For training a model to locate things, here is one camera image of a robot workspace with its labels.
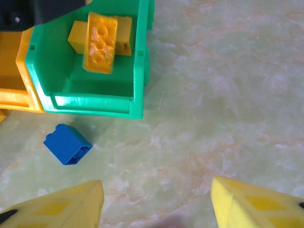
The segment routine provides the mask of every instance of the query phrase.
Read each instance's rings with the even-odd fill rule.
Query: green plastic bin
[[[77,11],[33,30],[26,64],[47,112],[141,119],[143,87],[149,82],[147,30],[152,29],[154,0],[93,0]],[[67,41],[75,20],[88,13],[130,16],[136,28],[132,56],[115,56],[110,75],[85,71],[83,55]]]

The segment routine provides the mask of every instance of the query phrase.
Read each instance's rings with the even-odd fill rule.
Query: yellow triangular foam piece
[[[16,204],[1,212],[1,228],[97,228],[104,204],[100,180]]]
[[[211,199],[219,228],[304,228],[302,198],[214,177]]]

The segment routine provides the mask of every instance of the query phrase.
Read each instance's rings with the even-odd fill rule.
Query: plastic toy
[[[92,145],[74,128],[63,123],[46,136],[43,142],[63,165],[74,165],[92,148]]]
[[[0,123],[6,118],[6,115],[0,110]]]
[[[154,0],[94,0],[34,27],[26,64],[44,110],[141,119],[150,69],[147,30],[152,28],[154,9]],[[89,12],[133,19],[132,55],[115,56],[111,74],[84,70],[83,56],[67,41],[74,21],[87,21]]]
[[[89,13],[84,69],[110,74],[115,55],[117,19]]]
[[[132,18],[119,16],[113,16],[113,18],[117,19],[118,21],[115,55],[131,56],[133,43],[135,40],[135,31],[132,26]],[[78,20],[74,21],[72,30],[67,40],[77,54],[84,54],[86,34],[87,22]]]
[[[97,228],[104,190],[100,180],[50,193],[9,207],[1,228]]]
[[[304,199],[215,177],[211,199],[219,228],[302,228]]]
[[[32,28],[0,32],[0,108],[44,112],[25,65]]]
[[[87,22],[78,20],[74,21],[72,30],[67,40],[77,54],[83,55],[85,52],[86,33]]]
[[[114,16],[114,18],[118,21],[115,54],[131,56],[135,39],[135,32],[132,27],[132,18],[119,16]]]

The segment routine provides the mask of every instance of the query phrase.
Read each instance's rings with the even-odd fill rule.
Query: yellow plastic bin
[[[32,31],[0,32],[0,109],[44,112],[25,64]]]

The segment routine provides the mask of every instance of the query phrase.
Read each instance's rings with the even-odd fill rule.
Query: black object
[[[5,212],[1,213],[0,214],[0,226],[3,222],[8,220],[10,217],[12,217],[17,212],[18,212],[18,210],[14,209],[14,210],[9,210],[9,211],[5,211]]]
[[[24,31],[86,4],[86,0],[0,0],[0,31]]]

